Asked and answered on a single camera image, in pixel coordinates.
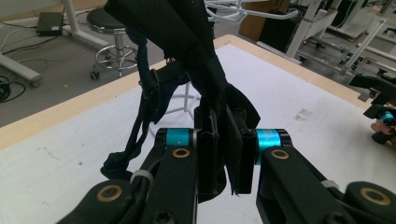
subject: teal joint ring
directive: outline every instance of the teal joint ring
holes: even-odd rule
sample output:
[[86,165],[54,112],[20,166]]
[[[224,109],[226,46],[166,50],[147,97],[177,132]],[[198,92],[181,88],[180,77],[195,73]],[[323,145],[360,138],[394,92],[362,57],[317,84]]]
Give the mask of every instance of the teal joint ring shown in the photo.
[[394,119],[393,115],[390,114],[389,112],[386,112],[385,114],[383,114],[380,119],[382,120],[382,122],[387,123],[387,121],[389,119]]
[[280,140],[279,133],[276,129],[257,129],[257,140],[259,142],[259,151],[256,165],[262,164],[262,153],[268,147],[281,147],[282,143]]
[[189,146],[190,130],[188,128],[170,128],[166,132],[167,146]]

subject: cable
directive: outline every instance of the cable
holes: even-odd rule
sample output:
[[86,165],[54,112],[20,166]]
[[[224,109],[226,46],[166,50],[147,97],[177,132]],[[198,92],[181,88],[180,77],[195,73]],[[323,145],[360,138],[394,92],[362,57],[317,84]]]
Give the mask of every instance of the cable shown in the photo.
[[44,44],[46,44],[46,43],[50,42],[51,40],[56,39],[56,38],[58,38],[58,37],[61,37],[61,35],[55,36],[55,37],[50,38],[50,39],[45,40],[45,41],[42,41],[42,42],[40,42],[40,43],[38,43],[38,44],[34,44],[34,45],[29,45],[29,46],[24,46],[24,47],[12,49],[12,50],[9,50],[9,51],[7,51],[7,52],[4,52],[3,54],[6,55],[6,54],[9,54],[9,53],[11,53],[11,52],[18,51],[18,50],[20,50],[20,49],[28,49],[28,48],[36,49],[36,48],[40,48],[42,45],[44,45]]
[[3,22],[3,21],[0,21],[0,23],[3,23],[4,25],[8,25],[8,26],[15,26],[15,27],[22,27],[22,28],[36,28],[37,27],[37,26],[23,26],[23,25],[11,24],[11,23]]
[[[21,96],[26,91],[26,87],[20,82],[10,81],[7,77],[4,76],[0,76],[0,78],[3,79],[3,80],[0,79],[0,103],[5,103],[14,100],[15,98]],[[11,95],[11,88],[9,87],[10,84],[17,84],[22,87],[22,90],[16,96],[8,99],[9,95]]]

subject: black fabric strap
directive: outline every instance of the black fabric strap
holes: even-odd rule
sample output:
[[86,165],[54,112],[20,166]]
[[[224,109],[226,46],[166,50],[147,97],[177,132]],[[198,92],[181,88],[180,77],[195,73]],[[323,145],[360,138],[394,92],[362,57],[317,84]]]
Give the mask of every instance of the black fabric strap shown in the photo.
[[[113,152],[108,155],[104,166],[101,168],[101,173],[109,179],[125,179],[129,180],[132,173],[127,171],[129,161],[136,158],[140,152],[143,143],[149,132],[149,124],[153,120],[155,110],[158,104],[158,94],[152,95],[146,99],[143,93],[140,97],[140,106],[137,118],[134,122],[131,135],[128,139],[126,148],[122,152]],[[140,128],[142,134],[137,140]]]

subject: desk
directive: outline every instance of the desk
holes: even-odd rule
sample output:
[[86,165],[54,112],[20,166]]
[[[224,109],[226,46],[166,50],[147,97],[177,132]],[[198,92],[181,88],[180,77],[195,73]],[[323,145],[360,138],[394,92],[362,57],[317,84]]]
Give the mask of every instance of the desk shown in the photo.
[[[357,100],[357,92],[235,36],[223,36],[215,45],[227,78],[260,112],[259,128],[286,129],[296,148],[342,191],[351,181],[365,180],[396,192],[396,153],[370,139],[371,121],[362,115],[369,103]],[[137,77],[0,129],[0,222],[53,223],[105,180],[99,169],[108,153],[124,149],[134,122]],[[163,120],[164,127],[191,125],[189,115]],[[129,170],[138,169],[152,144],[149,137]],[[256,167],[253,192],[258,173]],[[255,194],[235,197],[226,188],[199,205],[198,223],[261,223]]]

